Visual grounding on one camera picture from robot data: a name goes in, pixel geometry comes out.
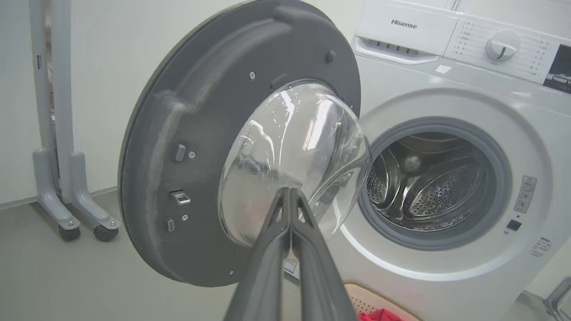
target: front-loading washing machine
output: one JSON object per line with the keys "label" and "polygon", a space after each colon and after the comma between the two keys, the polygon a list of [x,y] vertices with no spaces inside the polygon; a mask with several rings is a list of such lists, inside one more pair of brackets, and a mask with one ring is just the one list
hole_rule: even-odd
{"label": "front-loading washing machine", "polygon": [[[366,1],[351,44],[303,2],[232,7],[179,42],[135,106],[119,169],[126,229],[171,279],[239,282],[253,240],[224,217],[266,208],[224,205],[229,155],[244,172],[273,177],[282,157],[305,160],[277,148],[286,134],[325,128],[321,107],[342,105],[353,116],[336,118],[331,137],[360,126],[365,139],[348,150],[368,166],[328,194],[338,214],[328,246],[341,277],[426,320],[498,319],[569,236],[571,96],[553,80],[571,74],[569,45],[410,3]],[[265,124],[252,118],[268,103],[275,126],[267,114]],[[288,126],[307,104],[318,106],[304,123],[311,130]],[[253,156],[246,126],[264,153]],[[280,130],[282,141],[272,140]],[[321,144],[311,135],[289,141],[304,152]],[[291,167],[316,159],[333,168],[337,159],[310,158]],[[232,191],[258,190],[240,180]],[[355,187],[339,193],[347,186]],[[336,206],[341,194],[345,207]]]}

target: dial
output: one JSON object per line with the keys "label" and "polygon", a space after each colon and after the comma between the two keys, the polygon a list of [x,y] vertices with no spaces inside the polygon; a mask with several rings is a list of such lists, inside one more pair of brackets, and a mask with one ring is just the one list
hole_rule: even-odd
{"label": "dial", "polygon": [[486,44],[486,53],[493,61],[506,61],[521,47],[521,38],[512,30],[503,30],[493,35]]}

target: white wall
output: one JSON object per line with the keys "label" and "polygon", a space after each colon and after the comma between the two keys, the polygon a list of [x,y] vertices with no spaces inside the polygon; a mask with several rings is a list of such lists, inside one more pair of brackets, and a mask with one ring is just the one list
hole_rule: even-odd
{"label": "white wall", "polygon": [[37,196],[32,151],[41,147],[28,0],[0,1],[0,207]]}
{"label": "white wall", "polygon": [[571,1],[460,0],[463,11],[563,38],[571,38]]}

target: label sticker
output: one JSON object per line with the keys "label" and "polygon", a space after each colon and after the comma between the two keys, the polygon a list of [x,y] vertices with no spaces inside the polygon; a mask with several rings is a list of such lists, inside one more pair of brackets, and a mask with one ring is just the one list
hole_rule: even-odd
{"label": "label sticker", "polygon": [[548,238],[539,238],[529,253],[535,257],[542,257],[553,248],[553,242]]}
{"label": "label sticker", "polygon": [[452,67],[450,67],[450,66],[444,66],[444,65],[439,65],[438,68],[436,68],[436,72],[437,72],[437,73],[441,73],[441,74],[445,74],[445,73],[447,73],[450,69],[452,69]]}
{"label": "label sticker", "polygon": [[520,194],[517,197],[513,210],[525,214],[528,211],[529,202],[532,201],[533,192],[537,184],[537,178],[525,176],[521,180]]}

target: gray stand leg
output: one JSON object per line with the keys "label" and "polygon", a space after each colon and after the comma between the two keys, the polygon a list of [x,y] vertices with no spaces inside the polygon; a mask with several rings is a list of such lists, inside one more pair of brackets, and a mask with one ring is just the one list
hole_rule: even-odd
{"label": "gray stand leg", "polygon": [[39,148],[32,153],[38,202],[64,230],[78,228],[80,222],[67,210],[54,190],[50,151]]}
{"label": "gray stand leg", "polygon": [[105,212],[99,205],[95,204],[87,191],[85,154],[81,151],[74,151],[70,157],[70,167],[73,204],[104,228],[108,230],[116,230],[119,228],[121,222]]}
{"label": "gray stand leg", "polygon": [[549,295],[547,300],[544,301],[547,312],[557,321],[569,320],[569,316],[562,311],[560,305],[565,299],[567,294],[571,291],[571,276],[566,277],[559,286]]}

